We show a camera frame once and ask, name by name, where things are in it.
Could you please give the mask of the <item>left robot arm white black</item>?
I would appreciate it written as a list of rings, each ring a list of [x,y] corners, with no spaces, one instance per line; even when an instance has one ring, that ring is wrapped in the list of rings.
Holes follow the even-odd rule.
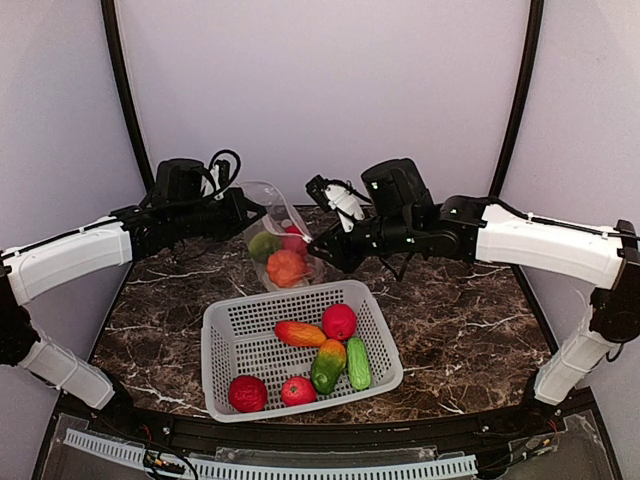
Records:
[[[225,242],[266,214],[235,181],[242,161],[230,149],[208,163],[174,158],[158,166],[155,184],[137,204],[1,255],[1,363],[20,367],[102,410],[120,397],[101,369],[79,359],[31,323],[27,304],[95,272],[152,257],[191,238]]]

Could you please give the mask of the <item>clear zip top bag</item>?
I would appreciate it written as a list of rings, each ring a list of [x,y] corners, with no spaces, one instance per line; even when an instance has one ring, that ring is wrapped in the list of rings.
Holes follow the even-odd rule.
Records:
[[[244,240],[260,282],[269,291],[306,287],[324,280],[322,261],[308,253],[312,240],[307,224],[282,192],[266,181],[239,184],[245,196],[266,214],[244,232]]]

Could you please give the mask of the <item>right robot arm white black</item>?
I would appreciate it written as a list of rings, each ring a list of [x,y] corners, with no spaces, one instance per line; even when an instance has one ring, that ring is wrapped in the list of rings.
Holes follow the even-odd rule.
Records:
[[[352,273],[368,257],[441,257],[531,267],[577,278],[593,291],[579,326],[536,373],[532,399],[556,406],[617,345],[639,336],[639,238],[620,220],[588,226],[521,212],[497,197],[456,195],[437,204],[409,158],[361,175],[367,192],[315,176],[308,195],[336,223],[309,246]]]

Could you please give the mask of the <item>yellow lemon toy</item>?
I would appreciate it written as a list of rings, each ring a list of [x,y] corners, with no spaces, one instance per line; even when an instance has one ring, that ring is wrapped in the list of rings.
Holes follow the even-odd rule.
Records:
[[[257,233],[248,244],[250,257],[261,264],[266,264],[269,257],[282,248],[281,239],[268,231]]]

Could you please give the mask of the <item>orange pumpkin toy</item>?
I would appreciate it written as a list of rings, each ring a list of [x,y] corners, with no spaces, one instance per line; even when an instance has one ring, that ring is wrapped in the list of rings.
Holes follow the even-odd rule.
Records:
[[[288,288],[302,281],[308,273],[308,268],[301,255],[283,249],[269,256],[266,272],[273,284]]]

